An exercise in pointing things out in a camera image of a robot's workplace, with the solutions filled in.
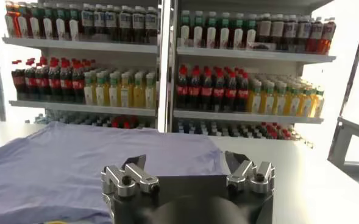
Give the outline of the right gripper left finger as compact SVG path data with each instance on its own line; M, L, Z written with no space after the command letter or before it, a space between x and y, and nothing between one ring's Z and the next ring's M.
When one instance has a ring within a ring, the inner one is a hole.
M127 158L121 167L105 166L101 171L102 191L105 195L117 193L119 197L132 197L138 187L142 193L157 194L159 179L145 170L146 155Z

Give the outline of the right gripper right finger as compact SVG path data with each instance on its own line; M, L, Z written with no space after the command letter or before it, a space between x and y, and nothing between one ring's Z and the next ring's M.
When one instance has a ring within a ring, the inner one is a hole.
M230 174L226 186L230 191L242 192L249 188L257 194L267 194L275 189L275 167L263 161L257 166L246 155L225 151L226 163Z

